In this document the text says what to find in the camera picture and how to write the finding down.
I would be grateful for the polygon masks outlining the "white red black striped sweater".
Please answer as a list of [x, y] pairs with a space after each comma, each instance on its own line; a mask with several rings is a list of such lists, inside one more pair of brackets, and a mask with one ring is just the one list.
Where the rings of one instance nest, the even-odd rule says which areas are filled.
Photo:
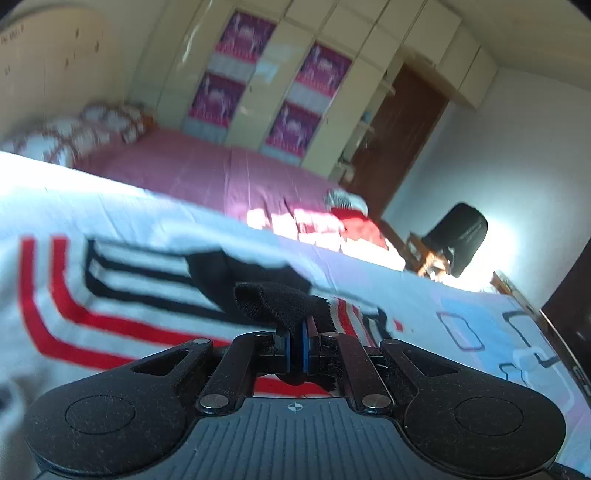
[[374, 300], [374, 268], [311, 248], [185, 238], [150, 248], [85, 236], [1, 244], [1, 417], [20, 418], [53, 387], [205, 338], [224, 347], [276, 326], [243, 313], [239, 285], [294, 290], [322, 330], [376, 346], [405, 325]]

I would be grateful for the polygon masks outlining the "white pink folded garment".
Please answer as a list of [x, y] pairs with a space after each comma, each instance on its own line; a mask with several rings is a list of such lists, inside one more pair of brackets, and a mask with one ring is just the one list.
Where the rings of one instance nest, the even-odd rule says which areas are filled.
[[308, 245], [339, 251], [345, 227], [328, 212], [314, 212], [301, 208], [293, 213], [270, 214], [263, 208], [249, 210], [246, 224], [257, 230], [270, 230], [273, 234]]

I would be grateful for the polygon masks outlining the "red garment on bed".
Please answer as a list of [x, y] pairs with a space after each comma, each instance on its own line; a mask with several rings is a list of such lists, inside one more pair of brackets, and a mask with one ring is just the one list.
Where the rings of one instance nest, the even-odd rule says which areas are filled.
[[363, 212], [346, 208], [332, 208], [331, 214], [342, 223], [342, 239], [365, 240], [387, 249], [386, 237], [380, 228]]

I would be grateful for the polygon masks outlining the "wooden chair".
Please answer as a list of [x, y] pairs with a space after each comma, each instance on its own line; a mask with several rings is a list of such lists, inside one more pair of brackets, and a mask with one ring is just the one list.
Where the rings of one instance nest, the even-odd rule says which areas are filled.
[[419, 277], [432, 280], [439, 280], [450, 273], [451, 267], [447, 258], [430, 249], [419, 235], [410, 233], [407, 240], [404, 241], [386, 221], [381, 220], [379, 227], [384, 236], [405, 259], [407, 270], [414, 272]]

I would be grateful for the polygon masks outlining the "grey white folded garment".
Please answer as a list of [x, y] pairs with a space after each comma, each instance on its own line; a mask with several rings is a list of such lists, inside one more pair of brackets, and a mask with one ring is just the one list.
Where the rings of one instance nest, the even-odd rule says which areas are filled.
[[342, 189], [329, 190], [325, 194], [325, 206], [329, 210], [337, 208], [358, 211], [363, 215], [369, 213], [368, 204], [363, 200], [363, 197]]

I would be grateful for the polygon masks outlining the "light blue patterned bedsheet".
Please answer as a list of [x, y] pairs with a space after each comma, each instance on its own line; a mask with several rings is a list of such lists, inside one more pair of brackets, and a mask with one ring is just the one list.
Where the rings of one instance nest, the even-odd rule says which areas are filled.
[[[185, 238], [208, 245], [259, 242], [311, 248], [190, 204], [77, 170], [12, 154], [1, 157], [1, 244], [33, 236], [85, 236], [158, 248]], [[405, 331], [392, 338], [529, 387], [551, 399], [567, 425], [561, 464], [590, 471], [590, 409], [532, 317], [507, 296], [469, 293], [372, 263], [373, 298]], [[1, 475], [30, 479], [37, 467], [20, 418], [1, 417]]]

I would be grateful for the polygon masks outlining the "pink bed cover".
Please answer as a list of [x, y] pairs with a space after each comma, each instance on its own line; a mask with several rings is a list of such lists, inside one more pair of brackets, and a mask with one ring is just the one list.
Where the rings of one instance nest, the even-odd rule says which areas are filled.
[[[157, 128], [134, 143], [100, 147], [77, 169], [150, 192], [204, 206], [246, 224], [249, 210], [328, 212], [325, 194], [339, 186], [306, 169], [239, 147], [223, 147]], [[365, 240], [342, 239], [344, 253], [402, 271], [405, 259], [386, 239], [387, 249]]]

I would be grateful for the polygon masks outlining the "lower right pink poster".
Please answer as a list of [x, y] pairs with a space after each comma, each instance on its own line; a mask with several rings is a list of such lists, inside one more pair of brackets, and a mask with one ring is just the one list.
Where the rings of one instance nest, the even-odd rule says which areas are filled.
[[321, 120], [315, 112], [284, 101], [264, 144], [303, 158]]

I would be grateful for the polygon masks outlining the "pink poster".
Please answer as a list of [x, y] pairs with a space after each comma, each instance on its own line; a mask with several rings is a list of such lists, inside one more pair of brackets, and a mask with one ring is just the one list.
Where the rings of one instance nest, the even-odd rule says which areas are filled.
[[188, 111], [188, 117], [228, 129], [245, 84], [206, 72]]
[[264, 144], [303, 158], [321, 120], [315, 112], [284, 101]]
[[341, 53], [315, 43], [297, 73], [295, 81], [327, 97], [334, 97], [346, 77], [352, 60]]
[[225, 56], [256, 64], [270, 37], [276, 30], [276, 23], [265, 18], [236, 10], [232, 14], [215, 46], [215, 51]]

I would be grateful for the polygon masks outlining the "lower left pink poster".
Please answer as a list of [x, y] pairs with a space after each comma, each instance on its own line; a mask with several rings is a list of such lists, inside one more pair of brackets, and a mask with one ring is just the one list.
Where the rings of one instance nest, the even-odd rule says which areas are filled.
[[206, 72], [188, 111], [188, 117], [228, 129], [245, 84]]

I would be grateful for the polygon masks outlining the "brown wooden door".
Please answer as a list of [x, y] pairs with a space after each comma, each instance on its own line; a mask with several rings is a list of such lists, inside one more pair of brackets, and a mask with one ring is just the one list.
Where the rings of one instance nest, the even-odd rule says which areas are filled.
[[369, 217], [381, 219], [448, 105], [448, 98], [408, 66], [384, 98], [370, 131], [353, 156], [348, 190], [366, 201]]

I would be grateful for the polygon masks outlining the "cream wardrobe with doors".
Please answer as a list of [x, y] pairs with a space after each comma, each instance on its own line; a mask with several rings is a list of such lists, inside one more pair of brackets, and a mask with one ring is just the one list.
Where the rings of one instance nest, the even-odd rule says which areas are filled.
[[164, 126], [328, 176], [407, 62], [472, 107], [498, 71], [440, 1], [170, 1], [130, 96]]

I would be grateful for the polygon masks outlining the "upper right pink poster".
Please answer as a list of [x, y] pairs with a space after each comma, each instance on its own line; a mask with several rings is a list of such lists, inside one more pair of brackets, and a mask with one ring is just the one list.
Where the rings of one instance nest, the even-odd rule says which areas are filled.
[[295, 81], [327, 97], [334, 97], [346, 77], [352, 60], [341, 53], [315, 43], [297, 73]]

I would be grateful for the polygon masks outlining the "far patterned pillow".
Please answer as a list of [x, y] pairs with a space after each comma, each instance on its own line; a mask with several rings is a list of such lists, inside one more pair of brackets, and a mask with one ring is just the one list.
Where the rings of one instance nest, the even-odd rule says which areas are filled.
[[82, 109], [80, 116], [84, 120], [101, 124], [125, 143], [134, 143], [155, 125], [152, 116], [136, 105], [125, 103], [92, 103]]

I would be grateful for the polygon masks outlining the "patterned pillow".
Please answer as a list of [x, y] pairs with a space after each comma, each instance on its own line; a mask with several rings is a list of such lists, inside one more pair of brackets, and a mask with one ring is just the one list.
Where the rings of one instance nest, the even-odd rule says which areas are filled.
[[152, 116], [136, 105], [125, 103], [92, 103], [82, 109], [80, 116], [84, 120], [101, 124], [125, 143], [134, 143], [155, 125]]
[[74, 167], [92, 152], [117, 140], [109, 129], [76, 117], [58, 117], [14, 134], [3, 152], [49, 164]]

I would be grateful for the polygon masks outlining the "upper left pink poster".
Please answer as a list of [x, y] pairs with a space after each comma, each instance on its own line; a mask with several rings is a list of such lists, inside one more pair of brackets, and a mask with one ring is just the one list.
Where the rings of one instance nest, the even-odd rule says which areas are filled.
[[265, 18], [236, 10], [232, 14], [215, 46], [215, 51], [225, 56], [256, 64], [270, 37], [276, 30], [276, 23]]

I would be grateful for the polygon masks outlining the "near patterned pillow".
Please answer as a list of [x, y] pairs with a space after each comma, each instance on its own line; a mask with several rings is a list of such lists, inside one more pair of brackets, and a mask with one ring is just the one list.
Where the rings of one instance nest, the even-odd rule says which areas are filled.
[[76, 117], [58, 117], [14, 134], [3, 152], [49, 164], [74, 167], [92, 152], [117, 140], [109, 129]]

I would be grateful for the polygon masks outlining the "round cream wooden board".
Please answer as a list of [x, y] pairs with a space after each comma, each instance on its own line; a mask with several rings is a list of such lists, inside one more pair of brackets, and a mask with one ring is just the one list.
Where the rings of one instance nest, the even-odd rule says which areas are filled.
[[1, 134], [124, 96], [122, 56], [99, 12], [55, 6], [1, 31]]

